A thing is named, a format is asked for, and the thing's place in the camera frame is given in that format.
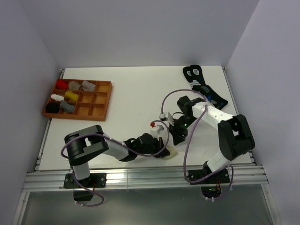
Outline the red rolled sock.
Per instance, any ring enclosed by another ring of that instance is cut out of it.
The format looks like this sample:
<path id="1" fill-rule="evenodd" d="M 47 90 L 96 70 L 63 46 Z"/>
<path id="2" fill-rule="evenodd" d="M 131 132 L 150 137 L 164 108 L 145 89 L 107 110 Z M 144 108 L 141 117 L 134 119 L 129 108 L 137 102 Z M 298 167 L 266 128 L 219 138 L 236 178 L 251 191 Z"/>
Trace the red rolled sock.
<path id="1" fill-rule="evenodd" d="M 56 87 L 59 90 L 67 90 L 68 89 L 68 84 L 64 82 L 63 80 L 58 80 L 56 82 Z"/>

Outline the grey rolled sock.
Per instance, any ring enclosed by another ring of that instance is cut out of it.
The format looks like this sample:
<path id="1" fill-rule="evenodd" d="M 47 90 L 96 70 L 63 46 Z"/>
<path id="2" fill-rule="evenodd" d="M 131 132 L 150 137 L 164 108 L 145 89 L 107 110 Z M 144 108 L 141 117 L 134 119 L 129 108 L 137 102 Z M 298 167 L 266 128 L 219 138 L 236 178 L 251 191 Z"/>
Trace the grey rolled sock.
<path id="1" fill-rule="evenodd" d="M 60 103 L 60 107 L 62 108 L 62 110 L 68 114 L 72 114 L 75 110 L 75 106 L 74 105 L 71 105 L 69 104 L 68 102 L 66 101 L 61 101 Z"/>

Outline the black patterned sock front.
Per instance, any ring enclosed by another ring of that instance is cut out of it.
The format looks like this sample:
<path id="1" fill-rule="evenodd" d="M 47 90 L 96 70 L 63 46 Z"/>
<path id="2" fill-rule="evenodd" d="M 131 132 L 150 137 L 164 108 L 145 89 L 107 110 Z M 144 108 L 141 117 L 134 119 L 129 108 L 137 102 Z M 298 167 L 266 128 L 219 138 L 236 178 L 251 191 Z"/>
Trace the black patterned sock front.
<path id="1" fill-rule="evenodd" d="M 191 65 L 192 89 L 203 94 L 213 106 L 219 110 L 228 104 L 228 101 L 220 97 L 208 84 L 203 77 L 203 71 L 199 65 Z"/>

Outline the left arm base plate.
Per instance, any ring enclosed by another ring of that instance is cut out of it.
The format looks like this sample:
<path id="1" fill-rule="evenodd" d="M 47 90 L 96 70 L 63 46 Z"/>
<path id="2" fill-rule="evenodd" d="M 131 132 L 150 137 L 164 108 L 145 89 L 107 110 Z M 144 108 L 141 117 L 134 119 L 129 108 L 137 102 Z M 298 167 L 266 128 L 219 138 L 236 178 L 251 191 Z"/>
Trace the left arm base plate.
<path id="1" fill-rule="evenodd" d="M 78 182 L 86 188 L 104 188 L 106 186 L 106 173 L 91 173 L 88 178 L 79 180 Z M 72 173 L 66 174 L 63 188 L 80 188 L 80 186 L 75 182 Z"/>

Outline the yellow rolled sock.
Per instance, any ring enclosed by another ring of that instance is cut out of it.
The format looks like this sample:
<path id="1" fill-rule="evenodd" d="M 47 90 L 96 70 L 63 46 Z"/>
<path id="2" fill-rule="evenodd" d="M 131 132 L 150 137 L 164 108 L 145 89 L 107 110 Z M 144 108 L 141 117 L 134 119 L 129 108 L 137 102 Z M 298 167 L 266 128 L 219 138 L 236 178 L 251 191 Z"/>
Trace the yellow rolled sock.
<path id="1" fill-rule="evenodd" d="M 69 90 L 65 93 L 65 97 L 70 101 L 76 102 L 79 98 L 79 95 Z"/>

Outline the white rolled sock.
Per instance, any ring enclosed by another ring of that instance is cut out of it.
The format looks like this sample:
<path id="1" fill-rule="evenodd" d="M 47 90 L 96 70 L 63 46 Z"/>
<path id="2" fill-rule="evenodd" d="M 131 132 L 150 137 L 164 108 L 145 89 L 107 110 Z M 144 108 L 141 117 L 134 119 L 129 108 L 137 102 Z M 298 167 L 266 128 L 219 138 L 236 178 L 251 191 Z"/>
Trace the white rolled sock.
<path id="1" fill-rule="evenodd" d="M 59 102 L 64 101 L 64 97 L 61 95 L 57 95 L 57 94 L 52 94 L 51 99 L 54 101 L 59 101 Z"/>

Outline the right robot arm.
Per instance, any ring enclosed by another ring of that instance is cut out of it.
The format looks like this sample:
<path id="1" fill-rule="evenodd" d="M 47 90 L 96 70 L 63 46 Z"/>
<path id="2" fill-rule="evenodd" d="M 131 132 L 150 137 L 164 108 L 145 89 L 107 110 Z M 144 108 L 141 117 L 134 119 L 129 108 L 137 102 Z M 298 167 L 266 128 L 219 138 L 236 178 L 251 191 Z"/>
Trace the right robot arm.
<path id="1" fill-rule="evenodd" d="M 182 116 L 169 123 L 173 144 L 178 145 L 188 136 L 188 127 L 202 119 L 218 131 L 219 151 L 204 163 L 203 178 L 212 183 L 219 177 L 219 169 L 255 147 L 255 141 L 246 117 L 225 113 L 201 98 L 183 96 L 177 101 Z"/>

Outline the taupe rolled sock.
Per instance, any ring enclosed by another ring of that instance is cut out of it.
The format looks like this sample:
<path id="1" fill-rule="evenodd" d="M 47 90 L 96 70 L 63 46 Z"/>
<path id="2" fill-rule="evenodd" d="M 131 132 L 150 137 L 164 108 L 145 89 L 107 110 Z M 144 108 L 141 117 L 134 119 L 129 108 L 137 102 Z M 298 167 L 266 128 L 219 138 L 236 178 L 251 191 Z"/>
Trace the taupe rolled sock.
<path id="1" fill-rule="evenodd" d="M 68 90 L 80 90 L 81 89 L 81 84 L 76 82 L 76 81 L 71 81 L 68 84 Z"/>

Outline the orange compartment tray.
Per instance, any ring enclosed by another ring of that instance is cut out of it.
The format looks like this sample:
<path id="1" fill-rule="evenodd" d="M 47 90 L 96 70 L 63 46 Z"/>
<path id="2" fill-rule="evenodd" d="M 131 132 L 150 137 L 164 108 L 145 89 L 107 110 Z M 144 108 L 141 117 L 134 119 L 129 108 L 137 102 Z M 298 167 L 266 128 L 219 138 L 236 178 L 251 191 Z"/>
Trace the orange compartment tray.
<path id="1" fill-rule="evenodd" d="M 62 79 L 67 84 L 71 81 L 76 81 L 80 84 L 84 80 L 78 79 Z M 97 80 L 87 80 L 96 85 L 95 90 L 92 91 L 83 91 L 82 87 L 80 90 L 72 90 L 74 93 L 79 95 L 79 98 L 76 102 L 70 101 L 65 97 L 67 90 L 59 90 L 54 85 L 54 88 L 50 94 L 50 97 L 47 101 L 47 104 L 50 102 L 57 103 L 60 105 L 61 102 L 54 101 L 51 99 L 52 94 L 61 95 L 64 97 L 64 101 L 68 102 L 71 105 L 75 106 L 75 110 L 72 114 L 68 114 L 62 110 L 60 107 L 59 113 L 46 113 L 45 108 L 43 110 L 43 115 L 48 118 L 55 119 L 69 119 L 69 120 L 95 120 L 95 121 L 105 121 L 107 109 L 109 106 L 110 95 L 112 92 L 112 83 L 110 81 L 97 81 Z"/>

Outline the mauve sock with red stripe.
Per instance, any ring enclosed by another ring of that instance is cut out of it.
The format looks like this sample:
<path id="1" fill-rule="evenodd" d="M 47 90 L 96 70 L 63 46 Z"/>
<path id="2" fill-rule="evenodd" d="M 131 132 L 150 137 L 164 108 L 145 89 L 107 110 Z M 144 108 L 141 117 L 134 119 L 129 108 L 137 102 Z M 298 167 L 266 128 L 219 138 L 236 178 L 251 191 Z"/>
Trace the mauve sock with red stripe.
<path id="1" fill-rule="evenodd" d="M 82 82 L 82 90 L 83 91 L 94 91 L 95 90 L 96 85 L 94 83 L 91 83 L 87 80 L 84 80 Z"/>

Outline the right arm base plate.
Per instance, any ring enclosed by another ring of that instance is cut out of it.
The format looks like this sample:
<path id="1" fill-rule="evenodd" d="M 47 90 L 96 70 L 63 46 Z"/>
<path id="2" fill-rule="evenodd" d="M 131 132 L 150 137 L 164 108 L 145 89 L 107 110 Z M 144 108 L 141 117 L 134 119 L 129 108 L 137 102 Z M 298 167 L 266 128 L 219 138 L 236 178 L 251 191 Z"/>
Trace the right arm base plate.
<path id="1" fill-rule="evenodd" d="M 227 169 L 223 169 L 217 173 L 208 173 L 208 169 L 188 170 L 188 178 L 190 184 L 227 184 L 230 182 Z"/>

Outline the black patterned sock back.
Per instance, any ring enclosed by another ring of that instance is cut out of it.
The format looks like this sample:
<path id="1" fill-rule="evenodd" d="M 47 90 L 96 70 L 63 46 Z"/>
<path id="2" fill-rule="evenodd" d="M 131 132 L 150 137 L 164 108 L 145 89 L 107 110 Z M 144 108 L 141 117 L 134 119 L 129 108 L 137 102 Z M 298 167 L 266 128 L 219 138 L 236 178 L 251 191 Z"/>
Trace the black patterned sock back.
<path id="1" fill-rule="evenodd" d="M 193 82 L 193 76 L 190 72 L 190 67 L 184 67 L 182 69 L 183 71 L 183 74 L 184 74 L 184 77 L 186 78 L 186 80 L 189 82 L 189 83 L 192 83 Z"/>

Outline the aluminium front rail frame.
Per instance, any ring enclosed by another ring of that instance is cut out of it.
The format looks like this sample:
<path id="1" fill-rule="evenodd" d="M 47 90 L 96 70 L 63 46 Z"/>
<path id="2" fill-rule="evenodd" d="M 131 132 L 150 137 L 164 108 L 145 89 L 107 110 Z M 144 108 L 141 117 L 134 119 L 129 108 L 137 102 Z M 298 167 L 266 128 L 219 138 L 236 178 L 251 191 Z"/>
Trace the aluminium front rail frame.
<path id="1" fill-rule="evenodd" d="M 22 192 L 65 191 L 63 188 L 67 170 L 35 171 L 28 173 Z M 106 190 L 152 189 L 192 187 L 179 166 L 135 169 L 91 170 L 91 173 L 106 174 Z M 239 165 L 234 167 L 233 185 L 268 184 L 261 165 Z"/>

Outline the cream ankle sock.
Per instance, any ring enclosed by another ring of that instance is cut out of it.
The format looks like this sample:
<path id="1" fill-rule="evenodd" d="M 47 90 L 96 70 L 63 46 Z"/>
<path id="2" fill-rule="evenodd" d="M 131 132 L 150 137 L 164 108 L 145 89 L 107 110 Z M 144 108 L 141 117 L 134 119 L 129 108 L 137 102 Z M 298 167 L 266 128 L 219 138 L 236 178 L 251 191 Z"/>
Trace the cream ankle sock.
<path id="1" fill-rule="evenodd" d="M 167 146 L 166 149 L 169 151 L 170 154 L 167 156 L 164 156 L 163 160 L 169 160 L 178 154 L 177 150 L 175 150 L 172 146 Z"/>

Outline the black rolled sock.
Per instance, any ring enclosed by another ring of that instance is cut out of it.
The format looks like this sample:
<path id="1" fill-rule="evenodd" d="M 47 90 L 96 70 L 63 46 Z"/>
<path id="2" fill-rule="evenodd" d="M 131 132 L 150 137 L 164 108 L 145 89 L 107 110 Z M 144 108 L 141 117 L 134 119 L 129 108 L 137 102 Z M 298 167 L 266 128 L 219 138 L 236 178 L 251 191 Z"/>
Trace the black rolled sock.
<path id="1" fill-rule="evenodd" d="M 60 106 L 57 103 L 50 102 L 45 107 L 46 113 L 59 113 Z"/>

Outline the black patterned sock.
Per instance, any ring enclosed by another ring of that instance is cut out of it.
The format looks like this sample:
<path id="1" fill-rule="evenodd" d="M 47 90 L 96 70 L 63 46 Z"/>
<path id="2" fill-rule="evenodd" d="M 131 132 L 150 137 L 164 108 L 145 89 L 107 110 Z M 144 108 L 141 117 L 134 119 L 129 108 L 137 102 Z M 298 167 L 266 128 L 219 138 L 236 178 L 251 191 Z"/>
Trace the black patterned sock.
<path id="1" fill-rule="evenodd" d="M 193 76 L 190 72 L 190 67 L 184 67 L 182 69 L 183 71 L 183 74 L 184 74 L 184 77 L 186 78 L 186 80 L 189 82 L 189 83 L 192 83 L 193 82 Z"/>
<path id="2" fill-rule="evenodd" d="M 203 77 L 203 71 L 199 65 L 191 65 L 192 89 L 203 94 L 213 106 L 219 110 L 228 104 L 228 101 L 220 97 L 208 84 Z"/>

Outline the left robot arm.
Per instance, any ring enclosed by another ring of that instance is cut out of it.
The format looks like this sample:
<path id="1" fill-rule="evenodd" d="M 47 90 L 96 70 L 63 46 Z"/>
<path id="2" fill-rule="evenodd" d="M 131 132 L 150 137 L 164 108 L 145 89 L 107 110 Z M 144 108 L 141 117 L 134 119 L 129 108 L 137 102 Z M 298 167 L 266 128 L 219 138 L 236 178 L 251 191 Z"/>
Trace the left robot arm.
<path id="1" fill-rule="evenodd" d="M 100 154 L 112 156 L 121 162 L 135 160 L 137 156 L 172 158 L 175 151 L 167 148 L 167 144 L 159 136 L 160 131 L 161 129 L 157 128 L 149 134 L 119 142 L 108 137 L 100 125 L 94 125 L 65 136 L 64 148 L 67 155 L 63 150 L 61 155 L 69 160 L 75 183 L 86 187 L 91 183 L 89 161 Z"/>

